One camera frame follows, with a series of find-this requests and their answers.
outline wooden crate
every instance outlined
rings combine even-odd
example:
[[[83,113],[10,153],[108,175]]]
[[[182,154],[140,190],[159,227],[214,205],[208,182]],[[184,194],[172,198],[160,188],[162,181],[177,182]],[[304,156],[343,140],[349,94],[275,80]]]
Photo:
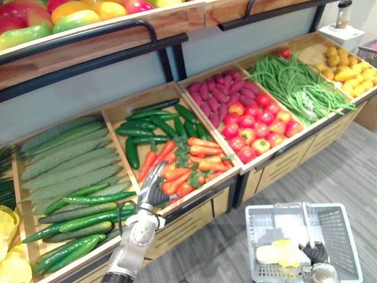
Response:
[[[256,0],[251,15],[311,0]],[[206,27],[244,18],[249,0],[206,0]]]
[[[137,14],[109,19],[45,38],[17,45],[0,51],[1,55],[32,47],[38,43],[68,37],[94,28],[106,27],[129,19],[143,19],[155,29],[157,38],[173,35],[204,27],[204,1],[187,0],[179,5],[157,8]],[[91,59],[102,57],[150,42],[150,35],[145,27],[135,27],[114,31],[75,43],[53,48],[35,55],[0,65],[0,90],[45,75],[56,70],[70,67]]]

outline red tomato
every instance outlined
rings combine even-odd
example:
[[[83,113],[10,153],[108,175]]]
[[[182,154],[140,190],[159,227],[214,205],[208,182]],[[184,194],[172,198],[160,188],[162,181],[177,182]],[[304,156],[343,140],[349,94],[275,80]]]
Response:
[[[233,103],[231,106],[229,106],[228,113],[234,113],[238,116],[242,116],[245,111],[245,108],[240,102]]]
[[[257,157],[257,151],[255,151],[255,149],[252,149],[251,147],[249,146],[245,146],[244,148],[242,148],[237,156],[239,157],[239,159],[244,163],[248,163],[250,161],[252,161],[254,158]]]
[[[251,115],[244,115],[240,118],[238,125],[245,129],[245,128],[253,128],[255,124],[255,118]]]
[[[245,139],[246,145],[248,146],[256,139],[255,131],[253,129],[243,129],[240,134]]]
[[[255,151],[257,151],[258,155],[261,155],[261,154],[267,152],[271,148],[271,145],[265,139],[258,139],[258,140],[255,140],[253,142],[252,148],[254,148]]]
[[[267,105],[270,104],[270,97],[267,93],[259,93],[257,94],[257,105],[260,107],[260,108],[265,108],[267,107]]]
[[[299,122],[294,120],[287,123],[285,135],[287,137],[292,137],[293,135],[297,134],[298,132],[302,131],[303,127]]]
[[[225,125],[228,125],[228,124],[238,124],[239,121],[240,121],[240,116],[234,113],[229,113],[227,116],[225,116],[223,122]]]
[[[288,111],[280,110],[276,115],[276,119],[286,124],[292,119],[292,115]]]
[[[262,113],[259,113],[258,114],[258,117],[257,117],[257,121],[259,123],[263,123],[263,124],[266,124],[266,125],[269,125],[273,122],[275,118],[273,117],[273,114],[271,112],[268,112],[268,111],[263,111]]]
[[[271,102],[267,107],[264,109],[268,112],[271,112],[274,117],[276,117],[277,113],[281,110],[280,106],[276,102]]]
[[[234,137],[229,141],[229,146],[234,150],[234,152],[239,152],[242,147],[246,145],[246,142],[241,137]]]
[[[272,147],[275,147],[275,146],[278,146],[279,144],[281,144],[283,141],[286,140],[286,137],[283,135],[283,134],[279,134],[279,133],[270,133],[268,136],[267,136],[267,141],[270,143],[271,145],[271,148]]]
[[[227,139],[232,139],[238,136],[239,131],[240,127],[237,124],[228,124],[223,128],[223,135]]]
[[[263,123],[255,123],[254,131],[257,139],[266,137],[270,133],[269,126]]]
[[[286,126],[284,122],[280,120],[276,120],[269,127],[270,131],[274,131],[275,133],[279,133],[279,134],[285,134],[285,128]]]

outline purple sweet potato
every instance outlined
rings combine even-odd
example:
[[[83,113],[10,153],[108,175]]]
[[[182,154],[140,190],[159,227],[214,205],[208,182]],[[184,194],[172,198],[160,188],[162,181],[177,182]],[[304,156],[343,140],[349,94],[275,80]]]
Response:
[[[238,93],[232,93],[230,95],[230,98],[229,98],[228,102],[227,102],[227,105],[230,106],[233,103],[238,102],[238,100],[239,100],[239,94]]]
[[[226,103],[228,101],[228,98],[223,94],[220,90],[215,88],[212,91],[213,97],[219,102],[219,103]]]
[[[201,99],[200,94],[199,93],[191,93],[191,96],[195,100],[196,104],[198,104],[200,106],[201,103],[203,102],[203,100]]]
[[[223,121],[228,114],[228,106],[225,103],[221,103],[219,107],[219,119]]]
[[[243,87],[241,90],[240,90],[240,94],[242,96],[247,96],[247,97],[250,97],[250,98],[255,98],[255,93],[251,90],[248,90],[247,88]]]
[[[217,84],[224,84],[224,78],[222,75],[220,74],[216,74],[213,76],[214,78],[214,81],[217,83]]]
[[[220,119],[217,112],[211,113],[209,119],[216,128],[220,125]]]
[[[203,111],[204,115],[206,115],[207,117],[210,117],[211,110],[210,110],[210,107],[208,106],[207,103],[204,102],[204,103],[200,106],[200,109]]]
[[[226,96],[228,96],[229,95],[229,90],[228,90],[228,88],[225,86],[225,85],[223,85],[223,84],[216,84],[216,88],[218,89],[218,90],[220,90],[223,94],[225,94]]]
[[[209,91],[212,91],[215,88],[216,83],[214,82],[214,79],[209,78],[206,81],[207,87]]]
[[[240,96],[239,100],[245,107],[257,104],[255,99],[250,98],[248,96]]]
[[[246,84],[246,81],[243,80],[242,78],[238,78],[238,79],[234,80],[233,84],[229,88],[229,93],[230,94],[238,93],[243,88],[243,86],[245,84]]]
[[[195,93],[197,91],[199,91],[199,88],[201,87],[202,83],[192,83],[190,84],[187,89],[189,91],[189,93]]]
[[[207,101],[208,100],[209,92],[208,92],[207,84],[202,84],[200,86],[200,88],[199,88],[199,94],[200,94],[201,99],[203,101]]]
[[[210,97],[208,98],[208,106],[213,112],[216,112],[219,107],[219,103],[217,102],[216,99],[214,99],[213,97]]]
[[[250,82],[247,82],[243,88],[246,88],[248,90],[251,90],[252,92],[254,92],[255,94],[259,93],[260,90],[259,90],[259,87],[254,84],[254,83],[250,83]]]

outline potato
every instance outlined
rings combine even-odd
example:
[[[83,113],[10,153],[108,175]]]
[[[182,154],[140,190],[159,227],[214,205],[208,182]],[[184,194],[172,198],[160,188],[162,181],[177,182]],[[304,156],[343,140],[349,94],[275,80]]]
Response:
[[[334,73],[331,70],[325,69],[321,73],[322,73],[322,75],[324,75],[329,80],[333,80],[334,79]]]
[[[328,65],[330,67],[336,67],[339,65],[339,63],[340,63],[340,57],[338,55],[331,56],[328,59]]]
[[[352,88],[355,88],[359,85],[359,81],[355,78],[351,78],[350,80],[346,80],[344,82],[344,85],[349,85],[351,86]]]

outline plastic shopping basket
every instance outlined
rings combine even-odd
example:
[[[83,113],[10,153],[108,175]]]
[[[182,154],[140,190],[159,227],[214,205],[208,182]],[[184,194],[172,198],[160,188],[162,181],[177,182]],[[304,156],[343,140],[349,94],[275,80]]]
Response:
[[[303,282],[298,268],[282,268],[278,264],[259,264],[256,249],[280,239],[295,239],[302,245],[310,238],[322,242],[330,263],[342,283],[363,281],[355,241],[344,206],[340,203],[306,204],[307,217],[301,203],[251,205],[246,208],[247,241],[252,279],[255,282]]]

